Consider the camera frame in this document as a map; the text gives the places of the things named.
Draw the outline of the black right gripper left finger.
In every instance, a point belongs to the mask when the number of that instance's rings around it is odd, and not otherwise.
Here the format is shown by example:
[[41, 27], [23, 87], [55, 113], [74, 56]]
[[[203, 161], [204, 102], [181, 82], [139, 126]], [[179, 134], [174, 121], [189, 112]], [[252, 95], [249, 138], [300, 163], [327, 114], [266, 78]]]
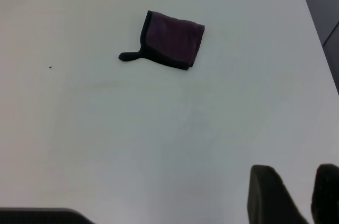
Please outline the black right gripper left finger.
[[307, 223], [274, 168], [254, 165], [247, 199], [249, 223]]

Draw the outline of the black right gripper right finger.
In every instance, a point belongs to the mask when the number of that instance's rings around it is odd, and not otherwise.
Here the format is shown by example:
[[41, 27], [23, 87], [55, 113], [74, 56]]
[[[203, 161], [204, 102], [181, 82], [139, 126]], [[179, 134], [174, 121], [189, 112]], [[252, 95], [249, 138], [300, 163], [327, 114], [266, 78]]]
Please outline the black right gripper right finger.
[[338, 166], [317, 168], [311, 212], [314, 223], [338, 223]]

